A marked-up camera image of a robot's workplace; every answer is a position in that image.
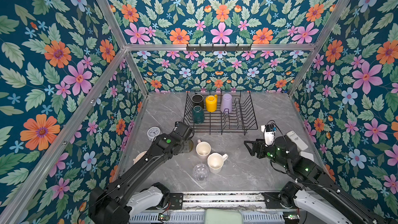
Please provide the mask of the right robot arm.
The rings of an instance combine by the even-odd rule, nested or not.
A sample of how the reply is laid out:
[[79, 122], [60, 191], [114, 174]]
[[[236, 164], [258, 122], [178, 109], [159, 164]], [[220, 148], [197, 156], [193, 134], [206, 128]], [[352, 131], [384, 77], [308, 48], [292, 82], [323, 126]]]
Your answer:
[[327, 172], [311, 159], [299, 154], [296, 143], [287, 136], [273, 144], [265, 140], [244, 141], [251, 156], [268, 158], [291, 177], [279, 193], [283, 207], [296, 206], [328, 224], [395, 224], [376, 214], [344, 191]]

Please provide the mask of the pink round clock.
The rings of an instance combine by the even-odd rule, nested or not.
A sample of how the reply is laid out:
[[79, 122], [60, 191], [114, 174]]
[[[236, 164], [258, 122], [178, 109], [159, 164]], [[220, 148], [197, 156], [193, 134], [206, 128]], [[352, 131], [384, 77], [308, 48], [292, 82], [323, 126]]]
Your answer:
[[147, 152], [147, 151], [143, 151], [143, 152], [139, 153], [139, 154], [135, 157], [135, 159], [133, 160], [133, 164], [136, 164], [136, 163], [146, 154], [146, 152]]

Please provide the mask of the yellow mug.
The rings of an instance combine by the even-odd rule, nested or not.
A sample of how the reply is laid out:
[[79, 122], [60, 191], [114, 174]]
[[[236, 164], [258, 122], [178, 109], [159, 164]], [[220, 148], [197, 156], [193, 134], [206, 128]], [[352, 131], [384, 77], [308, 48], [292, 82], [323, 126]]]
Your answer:
[[206, 110], [209, 113], [213, 113], [217, 110], [218, 106], [218, 96], [217, 95], [209, 95], [205, 99], [206, 102]]

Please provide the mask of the green cloth pad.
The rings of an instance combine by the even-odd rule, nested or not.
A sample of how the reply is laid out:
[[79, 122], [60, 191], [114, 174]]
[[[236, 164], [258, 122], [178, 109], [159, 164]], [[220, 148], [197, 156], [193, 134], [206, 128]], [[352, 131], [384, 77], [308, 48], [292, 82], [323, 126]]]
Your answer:
[[204, 224], [243, 224], [243, 216], [238, 211], [207, 209], [204, 214]]

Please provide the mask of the green mug white inside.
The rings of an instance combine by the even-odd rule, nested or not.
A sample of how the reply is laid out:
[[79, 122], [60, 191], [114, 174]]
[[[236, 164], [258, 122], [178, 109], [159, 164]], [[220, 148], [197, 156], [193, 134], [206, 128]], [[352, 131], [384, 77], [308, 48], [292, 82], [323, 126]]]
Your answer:
[[202, 106], [196, 105], [192, 109], [192, 118], [195, 124], [201, 124], [205, 120], [204, 110]]

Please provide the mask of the clear glass cup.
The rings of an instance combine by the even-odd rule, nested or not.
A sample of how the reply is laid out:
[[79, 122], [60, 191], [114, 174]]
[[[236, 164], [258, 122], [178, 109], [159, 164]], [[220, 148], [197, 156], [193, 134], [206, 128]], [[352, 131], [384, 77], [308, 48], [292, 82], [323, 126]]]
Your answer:
[[193, 168], [193, 178], [197, 181], [204, 181], [207, 179], [209, 174], [209, 169], [205, 164], [197, 164]]

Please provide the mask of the olive glass cup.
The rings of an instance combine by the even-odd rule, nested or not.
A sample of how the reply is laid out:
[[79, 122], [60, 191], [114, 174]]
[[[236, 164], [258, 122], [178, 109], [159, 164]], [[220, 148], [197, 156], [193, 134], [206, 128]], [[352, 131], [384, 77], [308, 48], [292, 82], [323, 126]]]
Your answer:
[[193, 151], [193, 148], [194, 148], [194, 142], [192, 140], [184, 141], [182, 152], [190, 153], [191, 151]]

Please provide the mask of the black wall hook rail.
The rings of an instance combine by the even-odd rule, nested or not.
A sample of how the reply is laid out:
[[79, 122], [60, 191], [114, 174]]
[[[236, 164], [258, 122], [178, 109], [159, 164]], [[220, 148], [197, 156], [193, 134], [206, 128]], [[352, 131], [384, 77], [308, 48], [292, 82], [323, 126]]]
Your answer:
[[214, 52], [214, 51], [226, 51], [226, 52], [236, 52], [236, 51], [250, 51], [252, 45], [241, 45], [241, 44], [206, 44], [206, 45], [187, 45], [186, 51], [204, 51], [204, 52]]

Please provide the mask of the white remote control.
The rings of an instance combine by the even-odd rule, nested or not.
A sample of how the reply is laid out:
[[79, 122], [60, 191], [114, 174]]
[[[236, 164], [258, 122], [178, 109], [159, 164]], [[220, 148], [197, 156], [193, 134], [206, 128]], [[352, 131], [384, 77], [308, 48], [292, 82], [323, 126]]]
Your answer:
[[297, 145], [299, 150], [305, 151], [308, 149], [308, 145], [294, 131], [289, 131], [287, 136]]

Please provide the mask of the small white alarm clock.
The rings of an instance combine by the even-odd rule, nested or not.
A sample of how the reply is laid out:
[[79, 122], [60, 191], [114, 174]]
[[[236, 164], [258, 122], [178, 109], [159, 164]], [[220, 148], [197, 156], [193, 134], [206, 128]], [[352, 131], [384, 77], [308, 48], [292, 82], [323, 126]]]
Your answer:
[[147, 138], [150, 140], [150, 142], [153, 142], [154, 139], [161, 134], [162, 131], [159, 127], [151, 127], [147, 131]]

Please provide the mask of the white mug front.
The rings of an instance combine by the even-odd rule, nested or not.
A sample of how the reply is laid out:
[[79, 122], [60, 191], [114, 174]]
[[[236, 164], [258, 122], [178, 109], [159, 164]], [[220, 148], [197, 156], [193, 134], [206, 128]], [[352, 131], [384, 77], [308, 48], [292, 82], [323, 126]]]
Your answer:
[[223, 155], [216, 152], [210, 154], [207, 158], [207, 164], [210, 172], [213, 174], [218, 174], [221, 171], [224, 162], [228, 159], [228, 157], [229, 156], [226, 153]]

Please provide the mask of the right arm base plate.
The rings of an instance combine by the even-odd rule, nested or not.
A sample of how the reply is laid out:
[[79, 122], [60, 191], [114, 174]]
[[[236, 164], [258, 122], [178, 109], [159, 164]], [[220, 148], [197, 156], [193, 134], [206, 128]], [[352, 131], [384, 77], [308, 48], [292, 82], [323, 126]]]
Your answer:
[[291, 209], [297, 208], [297, 205], [294, 203], [294, 200], [298, 198], [298, 193], [301, 190], [295, 192], [262, 192], [261, 195], [264, 197], [264, 203], [267, 209]]

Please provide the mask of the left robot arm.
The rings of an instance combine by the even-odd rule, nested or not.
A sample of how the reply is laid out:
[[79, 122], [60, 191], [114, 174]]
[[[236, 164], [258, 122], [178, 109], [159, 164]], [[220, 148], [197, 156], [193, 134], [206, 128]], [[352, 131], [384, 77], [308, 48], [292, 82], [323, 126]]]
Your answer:
[[141, 184], [162, 164], [180, 154], [194, 136], [195, 130], [176, 122], [169, 134], [156, 136], [146, 153], [124, 174], [101, 189], [90, 193], [88, 216], [96, 224], [127, 224], [135, 215], [151, 208], [165, 207], [170, 190], [155, 183], [142, 192]]

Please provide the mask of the lilac plastic cup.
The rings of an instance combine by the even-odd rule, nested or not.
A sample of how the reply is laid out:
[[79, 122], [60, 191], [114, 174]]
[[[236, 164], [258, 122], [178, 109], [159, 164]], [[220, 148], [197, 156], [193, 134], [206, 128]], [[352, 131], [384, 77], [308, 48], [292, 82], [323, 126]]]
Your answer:
[[232, 95], [229, 93], [226, 93], [222, 96], [220, 110], [223, 114], [229, 115], [232, 113], [232, 100]]

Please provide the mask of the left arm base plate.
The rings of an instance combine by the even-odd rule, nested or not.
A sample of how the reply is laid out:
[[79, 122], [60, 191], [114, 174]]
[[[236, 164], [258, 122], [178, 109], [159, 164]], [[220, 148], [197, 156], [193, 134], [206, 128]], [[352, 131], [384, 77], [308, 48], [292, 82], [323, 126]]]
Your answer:
[[168, 193], [163, 196], [162, 210], [171, 209], [171, 210], [180, 210], [183, 205], [183, 193]]

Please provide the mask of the black mug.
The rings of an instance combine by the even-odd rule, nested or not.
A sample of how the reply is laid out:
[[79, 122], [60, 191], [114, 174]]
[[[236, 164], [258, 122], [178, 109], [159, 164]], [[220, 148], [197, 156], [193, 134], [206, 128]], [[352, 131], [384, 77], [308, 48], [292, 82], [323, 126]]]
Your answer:
[[191, 101], [192, 101], [193, 107], [200, 106], [202, 109], [205, 108], [204, 97], [201, 94], [194, 94], [191, 97]]

